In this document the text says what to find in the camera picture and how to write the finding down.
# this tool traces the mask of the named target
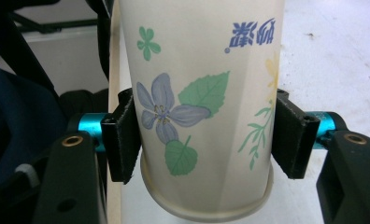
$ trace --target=printed flower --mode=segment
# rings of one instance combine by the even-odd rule
[[[275,54],[273,61],[268,59],[265,62],[267,72],[273,78],[273,80],[267,85],[267,87],[272,88],[267,101],[272,101],[272,106],[276,104],[276,93],[278,90],[278,56]]]
[[[152,82],[151,96],[141,83],[136,84],[140,104],[146,109],[142,112],[142,126],[152,129],[156,121],[156,133],[159,139],[167,144],[178,140],[178,132],[171,121],[181,127],[191,127],[210,116],[209,109],[195,105],[174,106],[174,94],[170,86],[170,76],[160,74]]]
[[[150,51],[154,53],[160,53],[161,48],[158,44],[151,42],[154,33],[152,29],[148,29],[145,31],[144,27],[139,27],[139,34],[141,35],[142,40],[137,41],[137,46],[139,49],[144,50],[144,59],[149,61],[150,60]]]

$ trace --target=white paper cup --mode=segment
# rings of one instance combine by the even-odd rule
[[[120,0],[142,175],[168,212],[227,221],[267,199],[283,5]]]

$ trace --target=green clover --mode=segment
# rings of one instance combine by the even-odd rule
[[[136,42],[139,49],[144,50],[144,59],[149,61],[150,60],[150,51],[152,50],[153,53],[160,53],[161,48],[158,44],[151,42],[154,33],[152,29],[148,29],[145,31],[143,26],[139,27],[139,34],[141,35],[142,40],[138,40]]]

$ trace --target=blue anodized part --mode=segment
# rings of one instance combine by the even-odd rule
[[[97,140],[98,146],[95,148],[97,152],[106,151],[103,144],[103,132],[101,130],[101,120],[107,113],[84,114],[80,119],[78,130],[88,132],[94,139]]]
[[[308,111],[306,112],[310,116],[314,116],[320,120],[320,126],[317,130],[316,140],[321,139],[324,135],[331,130],[335,130],[333,118],[327,113],[322,111]],[[315,142],[313,148],[324,148],[321,144]]]

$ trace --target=brass screw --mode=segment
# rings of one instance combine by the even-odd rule
[[[63,140],[62,142],[62,145],[65,147],[74,147],[80,144],[82,141],[83,141],[83,137],[74,135],[74,136],[65,138],[65,140]]]
[[[354,134],[354,133],[347,133],[345,134],[345,138],[346,140],[354,143],[354,144],[358,144],[358,145],[365,145],[366,144],[366,140],[359,136],[358,134]]]

